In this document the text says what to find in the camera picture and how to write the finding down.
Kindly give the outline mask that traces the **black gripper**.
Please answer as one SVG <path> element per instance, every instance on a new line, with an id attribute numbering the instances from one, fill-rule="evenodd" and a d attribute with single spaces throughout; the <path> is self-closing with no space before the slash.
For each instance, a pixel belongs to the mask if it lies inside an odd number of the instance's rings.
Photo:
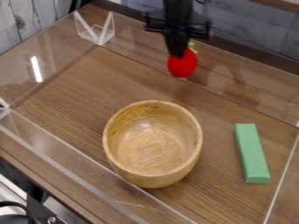
<path id="1" fill-rule="evenodd" d="M 144 29 L 162 34 L 168 53 L 180 58 L 190 38 L 210 36 L 210 21 L 194 11 L 193 0 L 162 0 L 162 8 L 144 14 Z"/>

